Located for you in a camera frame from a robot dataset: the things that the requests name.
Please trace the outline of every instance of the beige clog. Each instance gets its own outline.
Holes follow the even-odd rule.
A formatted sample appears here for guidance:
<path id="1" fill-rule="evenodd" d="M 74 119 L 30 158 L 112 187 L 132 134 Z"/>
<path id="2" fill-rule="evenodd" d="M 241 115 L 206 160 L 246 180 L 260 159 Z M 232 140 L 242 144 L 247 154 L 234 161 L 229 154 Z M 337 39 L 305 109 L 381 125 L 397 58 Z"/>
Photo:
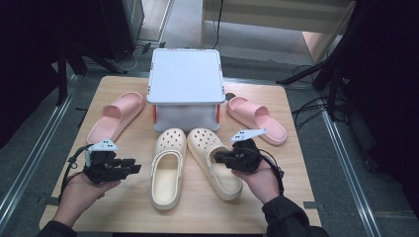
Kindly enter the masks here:
<path id="1" fill-rule="evenodd" d="M 193 129 L 188 135 L 188 149 L 219 198 L 232 200 L 241 194 L 242 181 L 233 175 L 224 164 L 215 162 L 214 154 L 217 151 L 228 150 L 215 133 L 206 128 Z"/>
<path id="2" fill-rule="evenodd" d="M 179 202 L 186 147 L 186 135 L 179 128 L 165 130 L 154 145 L 151 200 L 157 209 L 171 209 Z"/>

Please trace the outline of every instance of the gray floor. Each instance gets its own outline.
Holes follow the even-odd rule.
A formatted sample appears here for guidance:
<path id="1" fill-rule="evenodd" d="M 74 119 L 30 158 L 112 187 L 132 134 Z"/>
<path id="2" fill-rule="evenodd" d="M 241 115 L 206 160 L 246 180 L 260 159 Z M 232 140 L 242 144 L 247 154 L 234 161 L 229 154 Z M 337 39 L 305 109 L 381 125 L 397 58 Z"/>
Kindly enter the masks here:
<path id="1" fill-rule="evenodd" d="M 160 39 L 166 41 L 166 47 L 200 46 L 200 8 L 200 1 L 173 1 Z M 211 41 L 214 36 L 213 25 L 207 22 L 206 48 L 213 47 Z M 276 79 L 288 78 L 303 68 L 298 66 L 312 64 L 300 32 L 222 24 L 217 49 L 220 50 L 223 75 L 228 81 L 275 85 Z M 151 52 L 138 53 L 136 57 L 137 66 L 127 76 L 146 75 L 149 70 Z M 128 68 L 134 65 L 134 61 L 128 58 L 119 64 Z M 72 80 L 75 90 L 67 111 L 46 143 L 43 153 L 38 154 L 41 157 L 40 162 L 13 214 L 6 219 L 8 222 L 1 236 L 31 236 L 38 231 L 44 209 L 39 200 L 49 196 L 55 186 L 72 141 L 77 135 L 77 125 L 84 116 L 84 112 L 76 108 L 89 107 L 100 79 L 109 74 L 101 66 L 92 63 L 88 65 L 89 72 L 84 78 L 76 77 Z M 286 89 L 292 111 L 317 97 L 317 93 L 305 83 L 295 83 Z M 31 151 L 37 146 L 44 126 L 54 113 L 56 98 L 57 92 L 54 91 L 0 150 L 0 156 L 4 158 L 4 163 L 0 166 L 3 174 L 0 183 L 2 197 L 9 191 L 25 162 L 37 156 L 31 154 Z M 304 113 L 298 120 L 303 121 L 314 113 L 315 111 Z M 378 228 L 375 236 L 419 236 L 418 220 L 413 215 L 400 185 L 386 174 L 367 171 L 364 154 L 350 125 L 343 122 L 333 125 L 339 132 L 345 153 L 355 171 L 355 178 L 374 214 Z M 350 178 L 343 169 L 345 164 L 335 149 L 336 144 L 328 130 L 327 119 L 317 117 L 299 129 L 297 134 L 323 227 L 331 236 L 372 236 L 366 230 L 368 225 L 365 225 L 359 213 L 354 199 L 356 195 L 351 190 Z M 80 236 L 111 234 L 81 233 Z"/>

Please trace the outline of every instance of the slipper strap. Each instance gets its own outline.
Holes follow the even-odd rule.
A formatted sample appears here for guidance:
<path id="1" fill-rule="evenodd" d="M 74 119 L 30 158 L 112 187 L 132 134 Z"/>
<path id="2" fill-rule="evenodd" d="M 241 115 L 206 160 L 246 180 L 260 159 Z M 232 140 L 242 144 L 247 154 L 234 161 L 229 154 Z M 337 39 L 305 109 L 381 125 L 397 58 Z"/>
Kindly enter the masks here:
<path id="1" fill-rule="evenodd" d="M 109 105 L 104 107 L 104 112 L 108 107 L 118 108 L 121 112 L 121 119 L 125 117 L 126 113 L 132 113 L 139 106 L 139 102 L 136 100 L 127 100 L 126 98 L 118 98 Z"/>
<path id="2" fill-rule="evenodd" d="M 259 110 L 263 110 L 263 109 L 267 109 L 265 106 L 256 103 L 256 102 L 252 102 L 252 101 L 246 101 L 243 102 L 240 106 L 238 106 L 233 112 L 235 115 L 235 119 L 241 121 L 242 123 L 248 125 L 248 126 L 253 126 L 251 128 L 256 128 L 254 127 L 256 124 L 255 121 L 255 115 Z M 249 120 L 247 120 L 246 118 L 251 118 L 251 122 L 252 124 L 248 124 Z"/>

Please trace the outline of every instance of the black equipment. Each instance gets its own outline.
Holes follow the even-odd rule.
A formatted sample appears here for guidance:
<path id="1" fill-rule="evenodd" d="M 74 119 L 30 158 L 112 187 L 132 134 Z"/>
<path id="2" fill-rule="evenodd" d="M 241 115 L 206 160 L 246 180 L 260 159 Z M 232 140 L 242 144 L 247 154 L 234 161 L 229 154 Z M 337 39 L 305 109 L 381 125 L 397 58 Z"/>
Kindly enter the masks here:
<path id="1" fill-rule="evenodd" d="M 260 151 L 263 151 L 269 154 L 267 151 L 258 149 L 256 143 L 253 139 L 247 139 L 242 141 L 236 141 L 233 143 L 233 149 L 231 151 L 218 151 L 215 153 L 214 158 L 216 163 L 224 163 L 225 167 L 243 171 L 248 173 L 255 172 L 261 161 L 265 160 L 270 166 L 272 171 L 274 172 L 280 189 L 280 195 L 284 194 L 284 184 L 283 184 L 283 177 L 284 171 L 277 165 L 276 160 L 274 157 L 271 156 L 272 159 L 261 154 Z"/>
<path id="2" fill-rule="evenodd" d="M 97 144 L 90 144 L 80 147 L 77 149 L 73 156 L 68 158 L 69 164 L 67 166 L 67 169 L 65 170 L 64 177 L 62 178 L 61 192 L 58 196 L 58 202 L 61 201 L 61 196 L 68 182 L 76 175 L 82 173 L 79 172 L 71 177 L 68 177 L 70 169 L 77 168 L 77 157 L 83 151 L 88 153 L 86 154 L 86 163 L 83 169 L 83 173 L 86 174 L 89 180 L 92 181 L 94 184 L 124 180 L 128 175 L 139 173 L 141 165 L 135 165 L 135 159 L 115 159 L 117 154 L 114 151 L 109 149 L 103 149 L 104 146 L 100 146 L 101 144 L 105 144 L 107 147 L 116 147 L 115 144 L 110 144 L 110 142 L 111 141 L 104 140 Z M 89 147 L 98 144 L 99 149 L 89 150 Z"/>
<path id="3" fill-rule="evenodd" d="M 114 151 L 92 151 L 90 167 L 84 166 L 83 173 L 95 184 L 124 180 L 137 174 L 141 165 L 134 165 L 135 159 L 115 159 Z"/>

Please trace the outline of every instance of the cable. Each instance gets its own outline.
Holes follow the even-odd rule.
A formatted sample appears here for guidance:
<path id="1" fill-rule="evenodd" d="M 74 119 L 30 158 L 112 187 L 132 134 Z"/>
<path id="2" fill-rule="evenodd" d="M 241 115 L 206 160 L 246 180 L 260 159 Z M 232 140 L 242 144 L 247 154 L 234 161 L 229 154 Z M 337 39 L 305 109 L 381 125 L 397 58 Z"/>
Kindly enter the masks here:
<path id="1" fill-rule="evenodd" d="M 315 119 L 316 117 L 318 117 L 319 115 L 321 115 L 321 113 L 323 113 L 323 112 L 325 112 L 325 111 L 327 111 L 327 106 L 328 106 L 328 104 L 319 104 L 319 105 L 313 105 L 313 106 L 310 106 L 310 104 L 311 103 L 313 103 L 313 102 L 315 102 L 315 101 L 318 101 L 318 100 L 322 100 L 322 99 L 327 99 L 328 97 L 319 97 L 319 98 L 316 98 L 316 99 L 313 99 L 313 100 L 311 100 L 311 101 L 309 101 L 309 102 L 307 102 L 307 103 L 305 103 L 301 108 L 299 108 L 298 110 L 295 110 L 295 111 L 293 111 L 292 112 L 292 115 L 294 115 L 294 119 L 293 119 L 293 122 L 294 122 L 294 125 L 295 125 L 295 128 L 296 128 L 296 130 L 299 130 L 300 128 L 302 128 L 302 126 L 303 125 L 305 125 L 307 122 L 309 122 L 310 120 L 312 120 L 312 119 Z M 346 102 L 346 100 L 344 100 L 344 99 L 341 99 L 341 98 L 337 98 L 338 100 L 340 100 L 340 101 L 342 101 L 343 103 L 345 103 Z M 305 121 L 302 121 L 302 122 L 300 122 L 300 123 L 297 123 L 297 120 L 298 120 L 298 116 L 299 116 L 299 114 L 301 113 L 301 112 L 305 112 L 305 111 L 310 111 L 310 110 L 316 110 L 316 109 L 320 109 L 320 111 L 318 111 L 318 112 L 316 112 L 314 115 L 312 115 L 312 116 L 310 116 L 309 118 L 307 118 Z M 335 107 L 335 112 L 342 112 L 343 114 L 344 114 L 344 116 L 345 116 L 345 112 L 346 112 L 346 107 L 345 107 L 345 105 L 344 104 L 342 104 L 342 105 L 338 105 L 338 106 L 336 106 Z M 342 119 L 337 119 L 336 118 L 336 120 L 337 121 L 346 121 L 344 118 L 342 118 Z"/>
<path id="2" fill-rule="evenodd" d="M 61 196 L 62 196 L 62 194 L 64 193 L 64 190 L 65 190 L 65 187 L 67 187 L 67 184 L 68 184 L 68 182 L 72 179 L 72 178 L 74 178 L 75 176 L 77 176 L 78 174 L 80 174 L 80 173 L 78 173 L 78 174 L 75 174 L 74 176 L 71 176 L 69 179 L 67 179 L 67 177 L 68 177 L 68 173 L 70 172 L 70 169 L 71 168 L 73 168 L 73 169 L 76 169 L 77 168 L 77 164 L 76 164 L 76 161 L 77 161 L 77 157 L 83 152 L 83 151 L 85 151 L 86 149 L 88 149 L 90 146 L 92 146 L 93 144 L 89 144 L 89 145 L 86 145 L 86 146 L 83 146 L 83 147 L 80 147 L 80 148 L 78 148 L 77 149 L 77 151 L 74 153 L 74 155 L 73 156 L 71 156 L 70 158 L 68 158 L 68 160 L 67 160 L 67 162 L 69 163 L 68 164 L 68 166 L 67 166 L 67 169 L 65 170 L 65 173 L 64 173 L 64 177 L 62 178 L 62 183 L 61 183 L 61 191 L 60 191 L 60 193 L 59 193 L 59 196 L 58 196 L 58 202 L 60 202 L 61 201 Z"/>
<path id="3" fill-rule="evenodd" d="M 295 76 L 295 71 L 296 71 L 298 68 L 301 68 L 301 67 L 303 67 L 303 66 L 306 66 L 306 67 L 311 67 L 311 65 L 299 65 L 299 66 L 297 66 L 297 67 L 295 67 L 295 68 L 293 69 L 293 76 Z M 306 82 L 306 81 L 303 81 L 303 80 L 302 80 L 303 78 L 299 79 L 298 81 L 300 81 L 301 83 L 305 83 L 305 84 L 311 84 L 311 83 L 313 83 L 313 82 L 314 82 L 313 74 L 310 74 L 310 78 L 311 78 L 311 82 Z"/>
<path id="4" fill-rule="evenodd" d="M 139 48 L 137 48 L 133 53 L 132 53 L 132 57 L 133 57 L 133 59 L 134 59 L 134 61 L 135 61 L 135 65 L 133 66 L 133 67 L 131 67 L 131 68 L 124 68 L 124 67 L 122 67 L 122 66 L 119 66 L 119 65 L 117 65 L 117 63 L 114 61 L 114 60 L 112 60 L 112 62 L 119 68 L 119 69 L 122 69 L 122 70 L 124 70 L 124 71 L 131 71 L 132 69 L 134 69 L 135 67 L 136 67 L 136 65 L 138 64 L 138 61 L 136 60 L 136 57 L 135 57 L 135 53 L 137 52 L 137 51 L 139 51 L 140 49 L 142 49 L 142 47 L 139 47 Z"/>
<path id="5" fill-rule="evenodd" d="M 215 49 L 216 45 L 218 44 L 218 40 L 219 40 L 219 23 L 221 21 L 221 13 L 222 13 L 222 5 L 224 3 L 224 0 L 221 0 L 221 6 L 219 7 L 219 13 L 218 13 L 218 25 L 216 27 L 216 42 L 213 45 L 212 49 Z"/>

